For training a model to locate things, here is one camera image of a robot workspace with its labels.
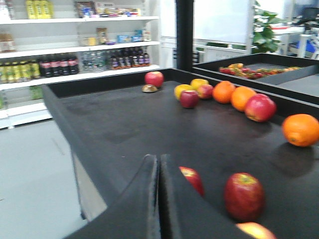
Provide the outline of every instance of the mixed fruit in tray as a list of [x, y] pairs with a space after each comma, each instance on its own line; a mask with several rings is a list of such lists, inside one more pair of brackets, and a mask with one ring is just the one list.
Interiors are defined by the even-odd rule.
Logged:
[[[238, 63], [232, 69], [243, 69]], [[145, 75], [143, 92], [156, 92], [162, 87], [164, 76], [160, 71]], [[231, 104], [238, 113], [258, 123], [267, 122], [277, 110], [276, 102], [265, 94], [258, 94], [246, 86], [236, 87], [230, 81], [221, 81], [212, 86], [206, 79], [192, 79], [189, 84], [174, 88], [175, 98], [183, 108], [193, 109], [200, 100], [214, 100], [220, 104]], [[282, 134], [287, 142], [297, 147], [309, 147], [319, 140], [319, 121], [308, 114], [290, 115], [281, 125]], [[199, 173], [185, 166], [179, 167], [181, 173], [202, 197], [205, 190]], [[276, 239], [272, 229], [257, 223], [267, 207], [265, 189], [257, 177], [249, 172], [235, 172], [225, 181], [223, 188], [224, 207], [235, 226], [255, 239]]]
[[300, 67], [292, 66], [288, 68], [261, 68], [257, 70], [252, 70], [249, 67], [245, 67], [243, 63], [234, 63], [227, 67], [220, 67], [219, 72], [233, 75], [233, 76], [240, 76], [245, 77], [247, 79], [256, 80], [262, 77], [266, 77], [269, 75], [277, 75], [280, 73], [298, 70]]

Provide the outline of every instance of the white cabinet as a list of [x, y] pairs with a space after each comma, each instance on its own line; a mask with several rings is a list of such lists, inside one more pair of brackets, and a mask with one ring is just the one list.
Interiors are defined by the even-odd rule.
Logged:
[[[53, 19], [27, 19], [25, 1], [13, 0], [12, 2], [15, 20], [1, 21], [0, 30], [9, 31], [12, 34], [16, 52], [0, 53], [0, 62], [70, 52], [76, 53], [81, 60], [79, 53], [84, 51], [143, 46], [148, 49], [151, 65], [92, 73], [83, 71], [80, 64], [80, 73], [76, 75], [0, 84], [0, 92], [4, 100], [4, 107], [0, 109], [0, 128], [51, 118], [42, 100], [31, 100], [28, 88], [30, 86], [159, 68], [159, 13], [156, 0], [114, 0], [114, 7], [141, 9], [141, 16], [103, 18], [78, 18], [73, 0], [51, 0], [54, 7]], [[132, 36], [135, 30], [146, 29], [151, 32], [152, 41], [82, 46], [81, 39], [95, 37], [98, 27], [107, 28], [108, 38], [113, 41], [116, 41], [117, 35]]]

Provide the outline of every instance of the orange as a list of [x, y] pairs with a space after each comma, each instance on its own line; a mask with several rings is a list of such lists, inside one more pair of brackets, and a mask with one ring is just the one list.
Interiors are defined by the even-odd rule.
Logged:
[[245, 106], [247, 104], [247, 101], [249, 98], [254, 96], [256, 92], [246, 86], [240, 86], [237, 87], [234, 91], [234, 93], [231, 95], [231, 105], [238, 111], [244, 112], [245, 111]]
[[187, 91], [187, 90], [194, 90], [194, 88], [188, 84], [181, 84], [181, 85], [176, 86], [174, 88], [174, 95], [175, 95], [176, 99], [179, 100], [181, 92]]
[[230, 81], [221, 81], [213, 89], [213, 98], [219, 103], [228, 104], [235, 88]]
[[283, 124], [282, 130], [289, 143], [307, 147], [319, 140], [319, 122], [307, 114], [288, 116]]

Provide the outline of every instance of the white shelf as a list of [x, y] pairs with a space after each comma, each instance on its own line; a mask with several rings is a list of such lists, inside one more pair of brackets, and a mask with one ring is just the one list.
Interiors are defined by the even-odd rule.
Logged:
[[1, 109], [0, 110], [0, 120], [5, 119], [5, 118], [8, 118], [8, 114], [7, 114], [5, 109]]
[[30, 112], [46, 110], [46, 106], [43, 102], [43, 99], [26, 101], [21, 103], [9, 104], [8, 109], [6, 110], [7, 115], [16, 116], [22, 115]]
[[38, 23], [65, 23], [65, 22], [94, 22], [94, 21], [136, 21], [155, 20], [158, 16], [136, 16], [136, 17], [101, 17], [101, 18], [53, 18], [53, 19], [20, 19], [0, 22], [0, 25], [8, 24], [38, 24]]
[[49, 83], [74, 81], [74, 80], [89, 79], [89, 78], [96, 78], [96, 77], [103, 77], [103, 76], [112, 76], [117, 74], [134, 73], [134, 72], [140, 72], [140, 71], [149, 71], [149, 70], [156, 70], [159, 68], [160, 66], [158, 65], [151, 65], [151, 66], [123, 69], [123, 70], [108, 70], [108, 71], [97, 72], [97, 73], [90, 72], [90, 73], [80, 73], [80, 74], [69, 75], [69, 76], [43, 78], [43, 79], [32, 80], [28, 82], [0, 84], [0, 90], [9, 90], [9, 89], [36, 86], [36, 85], [49, 84]]
[[17, 51], [17, 52], [0, 53], [0, 59], [22, 57], [22, 56], [57, 54], [57, 53], [66, 53], [66, 52], [107, 50], [107, 49], [117, 49], [117, 48], [135, 47], [135, 46], [152, 46], [152, 45], [159, 45], [159, 44], [160, 42], [158, 41], [141, 41], [141, 42], [130, 42], [130, 43], [118, 43], [115, 45], [80, 46], [80, 47], [45, 49], [45, 50]]

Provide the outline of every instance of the whiteboard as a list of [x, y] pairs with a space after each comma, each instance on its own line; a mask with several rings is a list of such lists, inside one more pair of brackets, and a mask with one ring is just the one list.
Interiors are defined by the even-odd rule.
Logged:
[[[195, 0], [194, 39], [246, 43], [249, 0]], [[176, 36], [175, 0], [160, 1], [161, 35]]]

